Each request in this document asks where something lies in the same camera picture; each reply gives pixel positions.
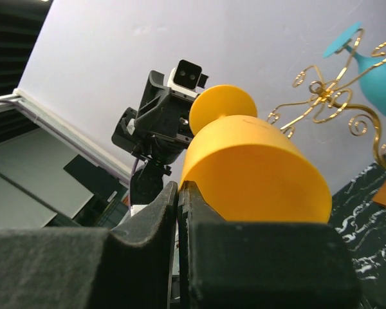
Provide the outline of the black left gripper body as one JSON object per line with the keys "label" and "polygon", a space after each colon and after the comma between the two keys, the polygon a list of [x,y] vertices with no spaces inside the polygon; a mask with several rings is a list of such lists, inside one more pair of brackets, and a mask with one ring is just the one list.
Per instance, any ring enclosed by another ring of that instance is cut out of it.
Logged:
{"label": "black left gripper body", "polygon": [[142,160],[172,164],[194,135],[188,114],[195,98],[163,84],[152,70],[137,110],[127,108],[111,137],[114,145]]}

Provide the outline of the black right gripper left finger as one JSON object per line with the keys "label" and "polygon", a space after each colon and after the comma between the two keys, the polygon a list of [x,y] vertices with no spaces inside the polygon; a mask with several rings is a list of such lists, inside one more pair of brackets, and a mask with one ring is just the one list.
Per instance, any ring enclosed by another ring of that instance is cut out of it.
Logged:
{"label": "black right gripper left finger", "polygon": [[0,308],[168,308],[177,199],[113,229],[0,229]]}

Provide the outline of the blue wine glass back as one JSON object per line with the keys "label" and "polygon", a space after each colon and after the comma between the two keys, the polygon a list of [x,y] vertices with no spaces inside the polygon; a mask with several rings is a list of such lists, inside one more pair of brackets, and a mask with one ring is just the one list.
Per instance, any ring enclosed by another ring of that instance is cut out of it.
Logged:
{"label": "blue wine glass back", "polygon": [[361,91],[366,99],[386,117],[386,41],[379,44],[372,51],[371,56],[364,57],[349,45],[352,36],[363,33],[361,23],[357,22],[340,34],[322,54],[324,58],[342,50],[349,52],[349,57],[354,58],[358,64],[358,76],[356,80],[360,84]]}

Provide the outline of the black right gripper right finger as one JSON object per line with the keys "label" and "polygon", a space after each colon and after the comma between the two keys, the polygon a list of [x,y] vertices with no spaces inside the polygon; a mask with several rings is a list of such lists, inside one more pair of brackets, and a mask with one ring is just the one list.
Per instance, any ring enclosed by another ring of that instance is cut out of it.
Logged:
{"label": "black right gripper right finger", "polygon": [[182,308],[357,308],[362,289],[321,223],[226,221],[194,182],[179,192]]}

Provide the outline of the yellow wine glass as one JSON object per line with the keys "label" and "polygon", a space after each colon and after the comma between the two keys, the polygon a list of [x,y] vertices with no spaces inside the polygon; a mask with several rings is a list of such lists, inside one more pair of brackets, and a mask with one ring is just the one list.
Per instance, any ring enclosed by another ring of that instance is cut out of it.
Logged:
{"label": "yellow wine glass", "polygon": [[189,113],[194,135],[182,182],[228,221],[327,223],[332,197],[324,177],[276,127],[257,116],[253,98],[218,85]]}

